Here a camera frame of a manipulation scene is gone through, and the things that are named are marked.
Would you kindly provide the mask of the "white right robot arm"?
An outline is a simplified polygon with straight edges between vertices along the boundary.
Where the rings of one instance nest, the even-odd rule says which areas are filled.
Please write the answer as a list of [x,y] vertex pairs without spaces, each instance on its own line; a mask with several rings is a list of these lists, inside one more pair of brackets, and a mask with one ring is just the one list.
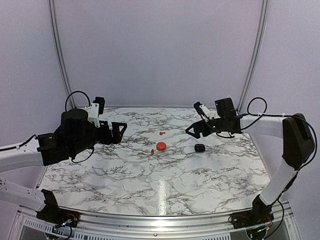
[[201,119],[185,132],[195,139],[221,133],[248,134],[252,138],[270,177],[247,214],[252,224],[260,223],[267,210],[292,186],[301,169],[315,158],[316,131],[302,113],[268,114],[266,107],[262,112],[239,113],[230,97],[215,101],[216,113],[200,102],[193,107]]

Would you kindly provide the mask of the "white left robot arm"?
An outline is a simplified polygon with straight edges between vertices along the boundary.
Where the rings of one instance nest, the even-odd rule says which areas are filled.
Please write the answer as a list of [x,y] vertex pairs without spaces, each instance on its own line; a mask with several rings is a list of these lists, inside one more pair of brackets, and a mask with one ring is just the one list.
[[[119,144],[128,125],[99,120],[99,110],[70,109],[61,114],[60,126],[53,133],[33,135],[28,140],[0,150],[0,170],[6,172],[33,166],[50,166],[74,161],[79,153],[94,150],[96,144]],[[44,215],[53,223],[63,219],[54,194],[0,180],[0,199]]]

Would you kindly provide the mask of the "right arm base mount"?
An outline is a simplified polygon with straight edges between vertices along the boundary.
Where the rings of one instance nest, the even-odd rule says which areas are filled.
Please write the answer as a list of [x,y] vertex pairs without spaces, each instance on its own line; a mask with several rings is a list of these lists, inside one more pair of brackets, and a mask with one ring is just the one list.
[[247,228],[255,225],[261,225],[274,220],[272,213],[272,204],[266,205],[256,196],[252,202],[252,208],[232,213],[228,222],[233,225],[234,229]]

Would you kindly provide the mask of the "black earbud charging case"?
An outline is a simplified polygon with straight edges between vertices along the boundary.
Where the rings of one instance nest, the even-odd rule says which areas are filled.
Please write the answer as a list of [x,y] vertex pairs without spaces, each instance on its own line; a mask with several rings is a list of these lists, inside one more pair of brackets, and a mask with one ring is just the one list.
[[194,151],[197,153],[202,153],[206,150],[206,147],[204,144],[198,143],[194,145]]

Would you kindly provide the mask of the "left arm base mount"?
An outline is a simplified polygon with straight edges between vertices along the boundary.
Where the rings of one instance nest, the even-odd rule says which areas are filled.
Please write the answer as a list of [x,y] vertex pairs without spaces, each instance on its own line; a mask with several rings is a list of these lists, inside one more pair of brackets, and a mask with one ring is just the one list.
[[78,211],[60,208],[52,191],[42,189],[41,192],[44,195],[44,207],[40,211],[37,211],[36,218],[60,226],[68,220],[71,220],[67,225],[76,228],[80,213]]

